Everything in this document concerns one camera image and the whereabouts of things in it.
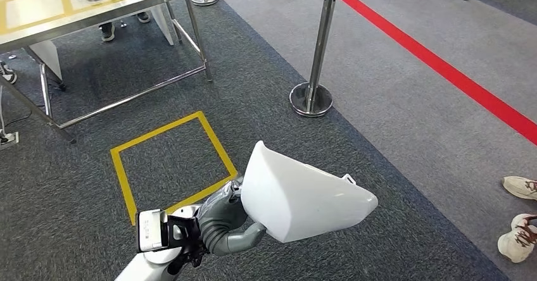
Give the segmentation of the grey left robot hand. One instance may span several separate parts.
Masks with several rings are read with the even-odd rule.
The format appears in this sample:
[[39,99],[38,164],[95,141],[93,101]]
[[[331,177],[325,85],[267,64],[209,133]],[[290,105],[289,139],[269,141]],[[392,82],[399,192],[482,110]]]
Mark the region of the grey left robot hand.
[[240,181],[227,182],[205,201],[196,215],[201,240],[207,250],[216,256],[252,249],[266,234],[266,227],[258,222],[239,230],[248,219],[241,190]]

